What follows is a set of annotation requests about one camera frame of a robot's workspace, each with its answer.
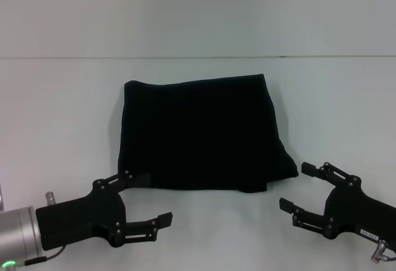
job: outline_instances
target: black towel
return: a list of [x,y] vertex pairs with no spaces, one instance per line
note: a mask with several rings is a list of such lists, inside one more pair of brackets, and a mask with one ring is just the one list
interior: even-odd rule
[[298,175],[264,76],[125,85],[118,173],[160,189],[267,190]]

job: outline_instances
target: black cloth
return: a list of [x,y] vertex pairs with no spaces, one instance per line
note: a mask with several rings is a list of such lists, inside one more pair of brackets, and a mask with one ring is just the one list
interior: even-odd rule
[[298,175],[262,74],[124,92],[118,173],[136,186],[260,192]]

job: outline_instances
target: robotic arm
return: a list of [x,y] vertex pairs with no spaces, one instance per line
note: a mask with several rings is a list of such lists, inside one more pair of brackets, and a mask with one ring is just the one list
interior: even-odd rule
[[[47,207],[33,207],[0,213],[0,266],[45,262],[60,254],[68,244],[91,237],[102,237],[111,246],[156,241],[159,229],[171,225],[172,213],[145,222],[128,223],[119,192],[135,187],[126,171],[107,179],[95,180],[89,195],[56,204],[52,192],[46,194]],[[42,249],[62,249],[51,257],[41,256]]]
[[343,232],[356,233],[377,243],[371,257],[373,262],[396,260],[383,255],[387,248],[396,251],[396,208],[368,197],[361,189],[359,177],[330,163],[324,163],[319,169],[303,163],[301,172],[328,181],[335,188],[326,200],[323,215],[305,211],[281,198],[280,209],[293,215],[293,226],[322,234],[327,239],[335,239]]

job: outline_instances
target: green led light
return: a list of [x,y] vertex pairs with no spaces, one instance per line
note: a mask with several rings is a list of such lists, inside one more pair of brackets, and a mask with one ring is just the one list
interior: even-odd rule
[[12,266],[12,265],[15,265],[15,261],[14,261],[14,260],[9,260],[8,262],[5,262],[5,263],[2,265],[2,267],[3,267],[3,268],[6,268],[6,267]]

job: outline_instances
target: cable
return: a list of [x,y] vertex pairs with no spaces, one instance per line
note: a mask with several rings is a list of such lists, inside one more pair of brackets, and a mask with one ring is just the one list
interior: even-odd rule
[[64,251],[65,248],[66,248],[66,245],[65,245],[65,246],[62,246],[61,250],[59,250],[56,254],[53,254],[52,256],[47,257],[47,260],[52,260],[52,259],[54,259],[54,258],[57,257],[58,255],[60,255],[60,254]]
[[25,266],[38,264],[38,263],[46,262],[47,260],[54,259],[58,255],[60,255],[64,251],[65,248],[66,248],[66,245],[62,246],[62,248],[56,254],[53,254],[52,256],[49,256],[49,257],[45,257],[45,256],[43,256],[43,257],[35,257],[34,259],[26,260],[25,261]]
[[394,262],[396,260],[396,257],[387,257],[388,259],[386,260],[387,262]]

